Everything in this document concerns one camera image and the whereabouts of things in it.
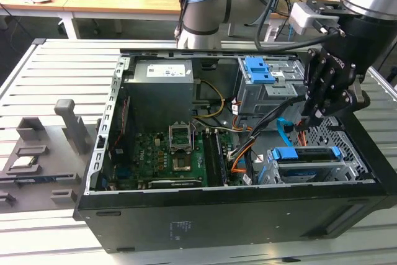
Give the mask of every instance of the desk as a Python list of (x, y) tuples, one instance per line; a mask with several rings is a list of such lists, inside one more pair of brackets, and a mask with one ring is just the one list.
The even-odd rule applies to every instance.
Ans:
[[(177, 20), (179, 17), (179, 0), (51, 0), (44, 4), (27, 4), (22, 0), (0, 2), (14, 16), (59, 17), (64, 22), (69, 38), (79, 38), (76, 18), (115, 19), (116, 31), (121, 32), (120, 19)], [(279, 9), (287, 11), (283, 1), (280, 1)], [(7, 13), (0, 8), (0, 15)], [(283, 20), (284, 17), (271, 14), (267, 40), (274, 40)], [(230, 36), (233, 35), (233, 28), (231, 25)]]
[[(223, 42), (223, 47), (253, 50), (252, 42)], [(16, 127), (23, 116), (38, 115), (44, 125), (62, 125), (53, 106), (72, 98), (84, 123), (102, 116), (121, 48), (172, 48), (173, 41), (47, 40), (32, 45), (0, 88), (0, 167), (15, 146)], [(356, 116), (397, 168), (395, 109), (397, 93), (370, 68), (362, 85), (372, 103)], [(21, 265), (203, 265), (270, 264), (282, 258), (302, 265), (392, 264), (397, 260), (397, 208), (372, 213), (339, 238), (265, 245), (178, 249), (107, 254), (72, 210), (0, 214), (0, 264)]]

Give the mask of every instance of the metal workbench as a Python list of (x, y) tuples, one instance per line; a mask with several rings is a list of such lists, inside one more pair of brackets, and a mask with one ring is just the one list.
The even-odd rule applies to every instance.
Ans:
[[(86, 124), (102, 115), (120, 48), (171, 48), (174, 42), (146, 40), (47, 40), (32, 45), (0, 88), (0, 168), (12, 151), (23, 116), (61, 125), (53, 106), (72, 98)], [(250, 42), (225, 48), (250, 49)], [(370, 107), (356, 113), (397, 169), (397, 93), (374, 69), (363, 89)], [(377, 211), (333, 240), (221, 248), (107, 254), (72, 210), (0, 214), (0, 264), (397, 264), (397, 208)]]

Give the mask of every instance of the floor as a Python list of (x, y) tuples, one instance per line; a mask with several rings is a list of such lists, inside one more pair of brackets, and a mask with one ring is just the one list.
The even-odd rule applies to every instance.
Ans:
[[(42, 17), (19, 17), (18, 19), (30, 35), (35, 38), (66, 38), (65, 35), (58, 33), (59, 19)], [(8, 23), (8, 29), (5, 31), (0, 30), (0, 84), (7, 78), (8, 74), (32, 43), (32, 39), (19, 26), (16, 26), (17, 24), (14, 19), (8, 17), (6, 21)], [(94, 33), (95, 26), (92, 20), (78, 19), (81, 38), (171, 40), (174, 38), (174, 29), (176, 26), (176, 22), (173, 21), (122, 20), (123, 32), (116, 34), (112, 20), (99, 19), (97, 22), (101, 30), (99, 35)], [(264, 27), (262, 38), (264, 38), (265, 30), (266, 28)], [(228, 37), (228, 26), (222, 24), (220, 27), (220, 37), (221, 40), (250, 41), (253, 39), (255, 31), (256, 27), (237, 25), (235, 36)], [(286, 26), (278, 40), (287, 41), (288, 31), (288, 26)], [(397, 66), (397, 49), (392, 51), (391, 55), (385, 61), (385, 65), (381, 70), (382, 75), (388, 76), (392, 66)]]

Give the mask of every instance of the open computer tower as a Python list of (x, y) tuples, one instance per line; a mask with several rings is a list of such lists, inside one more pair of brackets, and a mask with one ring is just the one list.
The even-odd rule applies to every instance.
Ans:
[(395, 205), (353, 113), (294, 131), (305, 55), (122, 51), (77, 206), (106, 252), (334, 238)]

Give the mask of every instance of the motherboard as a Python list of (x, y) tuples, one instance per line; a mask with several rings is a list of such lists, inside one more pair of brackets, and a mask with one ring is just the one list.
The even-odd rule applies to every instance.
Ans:
[(131, 145), (115, 150), (128, 151), (130, 162), (113, 166), (109, 185), (123, 191), (224, 186), (231, 179), (226, 156), (232, 147), (228, 132), (194, 130), (187, 135), (181, 128), (175, 128), (168, 132), (137, 133)]

